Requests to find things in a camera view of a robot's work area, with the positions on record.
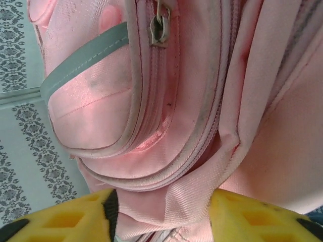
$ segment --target metal zipper pull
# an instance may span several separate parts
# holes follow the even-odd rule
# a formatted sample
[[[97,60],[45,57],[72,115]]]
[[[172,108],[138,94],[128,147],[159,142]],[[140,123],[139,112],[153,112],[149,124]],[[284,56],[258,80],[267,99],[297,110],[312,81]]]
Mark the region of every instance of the metal zipper pull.
[[[167,17],[162,15],[162,7],[167,10]],[[150,22],[150,45],[167,47],[167,41],[170,36],[171,9],[163,3],[163,0],[157,0],[157,14]]]

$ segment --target pink backpack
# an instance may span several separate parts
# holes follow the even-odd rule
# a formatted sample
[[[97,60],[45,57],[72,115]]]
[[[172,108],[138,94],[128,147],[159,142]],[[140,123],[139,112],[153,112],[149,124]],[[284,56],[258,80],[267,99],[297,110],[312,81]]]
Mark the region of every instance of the pink backpack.
[[[213,241],[221,187],[323,204],[323,1],[28,0],[42,97],[117,238]]]

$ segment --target gray reflective strip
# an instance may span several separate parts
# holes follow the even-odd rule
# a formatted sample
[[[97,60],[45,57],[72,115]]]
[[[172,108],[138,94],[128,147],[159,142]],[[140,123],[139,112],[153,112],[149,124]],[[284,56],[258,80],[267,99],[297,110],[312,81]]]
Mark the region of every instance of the gray reflective strip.
[[[46,104],[52,94],[68,81],[128,43],[127,23],[125,22],[109,29],[76,50],[41,84],[40,93]]]

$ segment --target backpack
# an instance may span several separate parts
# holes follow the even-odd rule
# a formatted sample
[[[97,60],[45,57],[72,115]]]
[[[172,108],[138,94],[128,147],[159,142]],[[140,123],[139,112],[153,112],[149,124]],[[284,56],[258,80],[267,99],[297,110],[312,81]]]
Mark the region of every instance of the backpack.
[[[323,204],[323,1],[28,0],[53,131],[117,239],[213,241],[216,188]]]

